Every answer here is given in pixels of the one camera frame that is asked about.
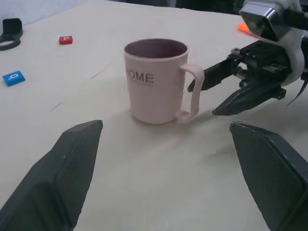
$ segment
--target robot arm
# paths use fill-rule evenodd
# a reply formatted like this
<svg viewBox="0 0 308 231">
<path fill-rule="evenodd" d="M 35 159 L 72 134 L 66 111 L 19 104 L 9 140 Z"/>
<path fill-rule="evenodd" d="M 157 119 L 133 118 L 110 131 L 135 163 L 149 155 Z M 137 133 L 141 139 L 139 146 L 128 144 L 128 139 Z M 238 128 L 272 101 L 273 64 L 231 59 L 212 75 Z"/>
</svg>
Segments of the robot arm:
<svg viewBox="0 0 308 231">
<path fill-rule="evenodd" d="M 204 71 L 202 90 L 232 75 L 242 79 L 240 89 L 213 111 L 218 116 L 236 115 L 271 98 L 280 100 L 286 94 L 282 86 L 301 76 L 305 80 L 304 54 L 308 57 L 308 39 L 302 37 L 303 30 L 308 30 L 308 17 L 301 12 L 299 0 L 250 1 L 239 14 L 260 40 L 232 50 L 226 60 Z M 247 69 L 240 68 L 240 63 L 246 64 Z"/>
</svg>

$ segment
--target table surface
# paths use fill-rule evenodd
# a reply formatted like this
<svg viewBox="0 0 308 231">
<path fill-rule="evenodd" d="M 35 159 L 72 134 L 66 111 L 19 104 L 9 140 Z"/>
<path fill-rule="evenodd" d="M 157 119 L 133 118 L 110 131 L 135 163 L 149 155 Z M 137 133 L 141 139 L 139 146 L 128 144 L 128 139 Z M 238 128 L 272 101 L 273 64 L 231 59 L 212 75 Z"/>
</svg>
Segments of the table surface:
<svg viewBox="0 0 308 231">
<path fill-rule="evenodd" d="M 104 123 L 93 180 L 76 231 L 268 231 L 244 181 L 229 132 L 235 119 L 277 132 L 306 159 L 307 94 L 288 108 L 270 100 L 238 116 L 210 110 L 238 89 L 230 77 L 201 94 L 190 123 L 151 126 L 130 116 L 123 47 L 170 38 L 190 47 L 189 63 L 207 68 L 255 38 L 236 31 L 236 15 L 94 1 L 26 25 L 22 44 L 0 52 L 1 73 L 26 81 L 0 84 L 0 206 L 61 133 Z M 60 46 L 59 36 L 73 36 Z M 192 80 L 187 76 L 186 85 Z M 185 92 L 183 107 L 191 94 Z"/>
</svg>

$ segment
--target mug handle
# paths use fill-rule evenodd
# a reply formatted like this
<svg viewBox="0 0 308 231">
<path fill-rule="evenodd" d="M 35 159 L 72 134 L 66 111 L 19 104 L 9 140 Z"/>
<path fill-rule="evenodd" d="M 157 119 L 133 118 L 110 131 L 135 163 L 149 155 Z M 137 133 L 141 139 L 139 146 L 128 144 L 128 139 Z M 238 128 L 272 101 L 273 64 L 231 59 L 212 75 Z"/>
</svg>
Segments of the mug handle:
<svg viewBox="0 0 308 231">
<path fill-rule="evenodd" d="M 184 64 L 180 69 L 193 75 L 195 85 L 192 91 L 191 112 L 180 110 L 175 114 L 175 117 L 180 120 L 189 120 L 199 112 L 200 93 L 205 76 L 203 69 L 194 64 Z"/>
</svg>

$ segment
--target pink mug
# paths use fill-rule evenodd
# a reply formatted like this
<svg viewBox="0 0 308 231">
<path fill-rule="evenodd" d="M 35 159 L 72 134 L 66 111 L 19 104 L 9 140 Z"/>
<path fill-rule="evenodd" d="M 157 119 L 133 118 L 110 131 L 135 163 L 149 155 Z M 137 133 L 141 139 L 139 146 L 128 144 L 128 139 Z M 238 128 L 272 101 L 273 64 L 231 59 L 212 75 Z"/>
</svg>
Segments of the pink mug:
<svg viewBox="0 0 308 231">
<path fill-rule="evenodd" d="M 170 39 L 144 39 L 124 48 L 131 112 L 146 123 L 189 120 L 199 111 L 203 69 L 187 64 L 188 47 Z M 195 78 L 191 111 L 181 110 L 185 72 Z"/>
</svg>

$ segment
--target black ring object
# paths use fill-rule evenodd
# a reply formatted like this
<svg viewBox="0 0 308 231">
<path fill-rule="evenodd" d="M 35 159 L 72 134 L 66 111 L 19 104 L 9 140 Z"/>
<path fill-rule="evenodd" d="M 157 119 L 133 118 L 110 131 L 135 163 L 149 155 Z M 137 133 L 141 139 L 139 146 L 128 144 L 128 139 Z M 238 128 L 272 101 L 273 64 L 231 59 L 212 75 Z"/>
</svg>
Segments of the black ring object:
<svg viewBox="0 0 308 231">
<path fill-rule="evenodd" d="M 2 42 L 13 41 L 10 44 L 0 45 L 0 51 L 6 51 L 17 47 L 21 41 L 20 37 L 23 35 L 23 24 L 19 18 L 4 19 L 3 34 L 0 36 L 0 44 Z"/>
</svg>

